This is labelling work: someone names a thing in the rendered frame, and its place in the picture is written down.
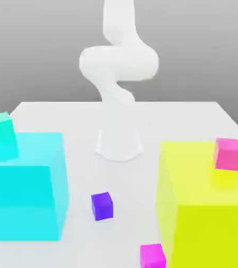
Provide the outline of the small purple cube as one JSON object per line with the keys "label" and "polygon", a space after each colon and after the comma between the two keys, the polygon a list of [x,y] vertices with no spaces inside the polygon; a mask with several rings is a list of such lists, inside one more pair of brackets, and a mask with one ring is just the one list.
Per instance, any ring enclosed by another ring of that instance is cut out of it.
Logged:
{"label": "small purple cube", "polygon": [[109,192],[91,195],[95,221],[113,218],[113,201]]}

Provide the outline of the small pink cube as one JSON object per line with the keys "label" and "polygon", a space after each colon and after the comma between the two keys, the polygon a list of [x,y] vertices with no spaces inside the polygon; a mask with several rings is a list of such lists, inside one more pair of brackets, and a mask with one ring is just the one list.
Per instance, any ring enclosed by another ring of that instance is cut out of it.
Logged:
{"label": "small pink cube", "polygon": [[238,139],[216,138],[213,157],[216,169],[238,171]]}

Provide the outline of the small teal cube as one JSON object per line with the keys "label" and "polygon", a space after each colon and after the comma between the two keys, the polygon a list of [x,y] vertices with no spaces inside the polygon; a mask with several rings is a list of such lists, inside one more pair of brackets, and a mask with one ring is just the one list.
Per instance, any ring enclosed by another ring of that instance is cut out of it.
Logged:
{"label": "small teal cube", "polygon": [[18,157],[13,121],[8,112],[0,113],[0,161]]}

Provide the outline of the small magenta cube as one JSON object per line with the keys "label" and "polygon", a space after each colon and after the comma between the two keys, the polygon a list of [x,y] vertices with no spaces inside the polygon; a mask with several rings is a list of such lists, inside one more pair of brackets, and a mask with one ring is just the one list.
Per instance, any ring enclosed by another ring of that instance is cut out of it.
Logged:
{"label": "small magenta cube", "polygon": [[160,243],[140,246],[141,268],[166,268],[166,257]]}

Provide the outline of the large cyan box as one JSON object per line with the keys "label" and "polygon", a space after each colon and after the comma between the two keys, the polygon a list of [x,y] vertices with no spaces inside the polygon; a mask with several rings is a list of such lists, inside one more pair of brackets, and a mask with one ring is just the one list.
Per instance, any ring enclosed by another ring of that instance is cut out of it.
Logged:
{"label": "large cyan box", "polygon": [[0,241],[59,241],[69,206],[60,132],[18,132],[0,146]]}

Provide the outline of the large yellow box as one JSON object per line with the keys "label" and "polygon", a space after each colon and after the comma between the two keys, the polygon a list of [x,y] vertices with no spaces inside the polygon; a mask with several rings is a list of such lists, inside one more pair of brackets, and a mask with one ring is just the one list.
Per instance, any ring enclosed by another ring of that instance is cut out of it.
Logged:
{"label": "large yellow box", "polygon": [[162,142],[156,194],[167,268],[238,268],[238,172],[213,142]]}

